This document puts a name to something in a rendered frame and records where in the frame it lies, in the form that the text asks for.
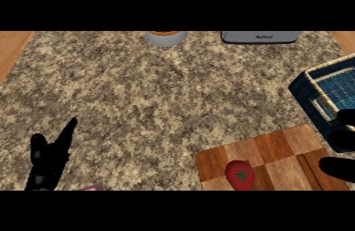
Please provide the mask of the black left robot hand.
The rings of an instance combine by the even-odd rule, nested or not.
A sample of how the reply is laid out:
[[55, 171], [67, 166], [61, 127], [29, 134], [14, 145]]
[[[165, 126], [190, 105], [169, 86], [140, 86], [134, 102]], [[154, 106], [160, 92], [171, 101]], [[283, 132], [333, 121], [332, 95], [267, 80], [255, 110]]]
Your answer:
[[79, 120], [73, 117], [52, 143], [42, 133], [32, 137], [33, 169], [27, 181], [27, 191], [54, 191], [61, 179]]

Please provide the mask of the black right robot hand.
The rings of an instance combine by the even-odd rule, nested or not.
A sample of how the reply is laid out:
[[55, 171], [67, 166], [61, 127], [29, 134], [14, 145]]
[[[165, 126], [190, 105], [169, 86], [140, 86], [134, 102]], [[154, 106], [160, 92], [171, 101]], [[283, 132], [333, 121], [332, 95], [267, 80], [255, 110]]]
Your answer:
[[[355, 109], [344, 109], [338, 112], [338, 120], [355, 126]], [[330, 133], [330, 143], [350, 151], [355, 151], [355, 131], [333, 131]], [[321, 171], [332, 177], [355, 183], [355, 160], [338, 157], [320, 159]]]

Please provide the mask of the blue wicker basket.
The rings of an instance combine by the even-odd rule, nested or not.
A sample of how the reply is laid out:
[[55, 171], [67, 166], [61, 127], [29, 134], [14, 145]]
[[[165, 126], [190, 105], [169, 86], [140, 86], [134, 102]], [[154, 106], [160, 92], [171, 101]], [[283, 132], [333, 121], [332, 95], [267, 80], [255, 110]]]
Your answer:
[[330, 133], [355, 132], [355, 125], [345, 125], [338, 119], [341, 110], [355, 109], [355, 53], [307, 69], [289, 89], [333, 150], [354, 151], [335, 145]]

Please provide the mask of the wooden checkered cutting board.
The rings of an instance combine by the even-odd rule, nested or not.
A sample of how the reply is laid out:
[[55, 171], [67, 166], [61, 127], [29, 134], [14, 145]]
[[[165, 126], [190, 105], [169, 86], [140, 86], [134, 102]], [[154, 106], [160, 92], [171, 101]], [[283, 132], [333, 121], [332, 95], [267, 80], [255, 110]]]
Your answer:
[[310, 125], [259, 135], [196, 154], [202, 188], [231, 191], [225, 168], [231, 161], [245, 161], [255, 169], [256, 191], [348, 191], [347, 183], [321, 171], [327, 156]]

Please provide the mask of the red tomato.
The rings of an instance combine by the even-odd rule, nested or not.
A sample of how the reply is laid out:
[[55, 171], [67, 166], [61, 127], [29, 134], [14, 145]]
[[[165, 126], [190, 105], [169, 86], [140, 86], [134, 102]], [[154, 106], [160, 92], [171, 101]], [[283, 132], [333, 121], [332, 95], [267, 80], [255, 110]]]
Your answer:
[[225, 176], [237, 191], [249, 191], [253, 187], [256, 173], [245, 161], [231, 161], [225, 168]]

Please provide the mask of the small pink object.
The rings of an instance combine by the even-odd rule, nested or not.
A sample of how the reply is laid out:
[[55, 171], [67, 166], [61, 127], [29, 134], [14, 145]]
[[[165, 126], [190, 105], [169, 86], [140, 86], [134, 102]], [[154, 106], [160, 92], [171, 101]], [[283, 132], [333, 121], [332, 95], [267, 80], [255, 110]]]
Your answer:
[[92, 186], [88, 186], [85, 188], [80, 188], [79, 189], [80, 191], [103, 191], [104, 190], [104, 187], [103, 187], [103, 184], [95, 184]]

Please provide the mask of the grey flat appliance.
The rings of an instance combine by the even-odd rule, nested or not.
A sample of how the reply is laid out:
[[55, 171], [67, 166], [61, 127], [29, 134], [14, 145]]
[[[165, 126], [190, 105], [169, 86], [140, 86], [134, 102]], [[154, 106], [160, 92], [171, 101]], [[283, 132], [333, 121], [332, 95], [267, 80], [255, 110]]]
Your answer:
[[222, 31], [221, 38], [233, 44], [287, 44], [293, 43], [301, 31]]

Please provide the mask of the pale grey cup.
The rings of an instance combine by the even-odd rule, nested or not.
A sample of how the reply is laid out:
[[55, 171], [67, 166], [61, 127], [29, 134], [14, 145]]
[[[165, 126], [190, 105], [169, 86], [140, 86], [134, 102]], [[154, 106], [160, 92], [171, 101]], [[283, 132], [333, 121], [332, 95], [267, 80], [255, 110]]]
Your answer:
[[160, 47], [172, 47], [179, 44], [188, 36], [187, 31], [147, 31], [145, 33], [150, 42]]

